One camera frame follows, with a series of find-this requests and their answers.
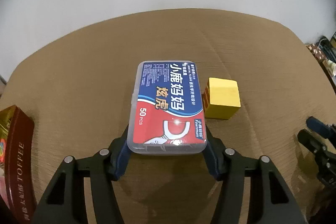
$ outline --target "metal bolt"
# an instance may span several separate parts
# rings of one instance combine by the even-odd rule
[[[106,148],[99,151],[99,154],[102,156],[106,156],[110,151]]]
[[[235,153],[235,151],[232,148],[226,148],[225,153],[232,156]]]
[[[262,156],[261,157],[261,161],[265,162],[265,163],[268,163],[269,162],[269,157],[267,156]]]
[[[72,156],[66,156],[66,157],[64,158],[64,161],[65,161],[66,163],[70,163],[70,162],[72,162],[72,160],[73,160],[73,157],[72,157]]]

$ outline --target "dental floss box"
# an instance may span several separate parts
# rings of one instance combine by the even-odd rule
[[[200,153],[207,144],[200,85],[191,61],[139,64],[127,145],[135,153]]]

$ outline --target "tan tablecloth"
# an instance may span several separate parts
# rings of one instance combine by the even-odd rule
[[[269,155],[303,212],[309,212],[321,184],[314,159],[299,146],[296,134],[310,115],[336,121],[336,97],[328,79],[281,24],[206,9],[161,10],[100,22],[58,39],[17,67],[0,108],[16,104],[35,122],[37,200],[65,156],[90,156],[121,135],[137,65],[144,60],[196,62],[202,90],[208,77],[236,80],[241,109],[228,121],[207,120],[209,128],[245,156]],[[208,174],[202,155],[133,154],[125,176],[113,185],[125,223],[203,224],[211,220],[221,183]],[[88,198],[87,203],[94,223]],[[241,221],[247,208],[244,202]]]

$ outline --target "yellow block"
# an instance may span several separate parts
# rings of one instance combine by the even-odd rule
[[[237,82],[209,78],[202,100],[206,118],[230,119],[240,108]]]

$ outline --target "yellow cube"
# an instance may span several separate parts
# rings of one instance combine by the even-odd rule
[[[240,108],[237,82],[209,78],[202,101],[206,118],[230,119]]]

